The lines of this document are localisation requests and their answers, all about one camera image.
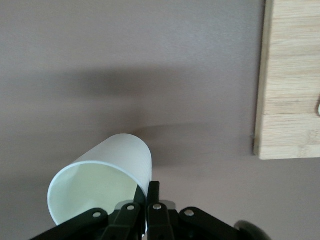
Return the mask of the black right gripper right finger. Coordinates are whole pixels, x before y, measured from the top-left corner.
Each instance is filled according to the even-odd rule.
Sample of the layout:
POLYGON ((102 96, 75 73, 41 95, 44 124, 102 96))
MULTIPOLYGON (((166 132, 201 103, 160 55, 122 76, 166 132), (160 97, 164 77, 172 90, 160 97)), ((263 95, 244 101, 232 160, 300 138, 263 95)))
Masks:
POLYGON ((239 230, 197 207, 177 212, 160 201, 160 183, 149 183, 147 228, 149 240, 240 240, 239 230))

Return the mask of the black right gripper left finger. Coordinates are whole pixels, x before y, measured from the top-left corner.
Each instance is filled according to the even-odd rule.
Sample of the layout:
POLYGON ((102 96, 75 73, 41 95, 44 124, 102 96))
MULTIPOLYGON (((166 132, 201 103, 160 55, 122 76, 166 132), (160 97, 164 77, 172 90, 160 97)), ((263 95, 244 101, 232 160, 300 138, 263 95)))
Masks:
POLYGON ((92 208, 41 233, 34 240, 141 240, 146 197, 140 187, 133 200, 119 203, 112 214, 92 208))

